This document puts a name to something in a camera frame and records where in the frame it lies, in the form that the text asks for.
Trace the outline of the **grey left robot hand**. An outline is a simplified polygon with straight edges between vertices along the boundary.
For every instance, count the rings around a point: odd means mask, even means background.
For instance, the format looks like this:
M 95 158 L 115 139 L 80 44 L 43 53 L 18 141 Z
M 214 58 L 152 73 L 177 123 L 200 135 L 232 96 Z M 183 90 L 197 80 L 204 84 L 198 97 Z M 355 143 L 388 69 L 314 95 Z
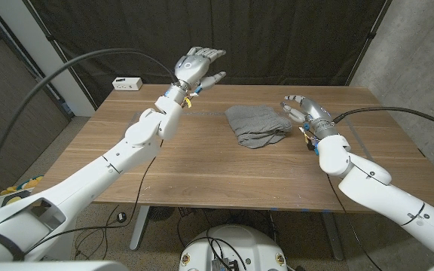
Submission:
M 174 75 L 176 82 L 165 92 L 164 96 L 182 104 L 188 92 L 190 96 L 198 96 L 203 90 L 208 90 L 225 77 L 226 72 L 207 76 L 209 66 L 219 57 L 226 54 L 225 50 L 208 47 L 192 47 L 176 63 Z

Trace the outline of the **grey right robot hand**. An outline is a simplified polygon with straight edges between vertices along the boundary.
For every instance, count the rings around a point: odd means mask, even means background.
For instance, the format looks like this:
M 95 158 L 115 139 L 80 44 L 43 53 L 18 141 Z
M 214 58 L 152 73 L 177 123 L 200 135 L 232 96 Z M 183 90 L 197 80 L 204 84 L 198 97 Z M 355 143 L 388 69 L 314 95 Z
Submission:
M 318 139 L 338 135 L 330 113 L 310 98 L 304 96 L 286 96 L 285 102 L 281 102 L 283 110 L 297 123 L 307 123 L 310 130 Z M 288 101 L 297 102 L 301 110 L 292 108 Z

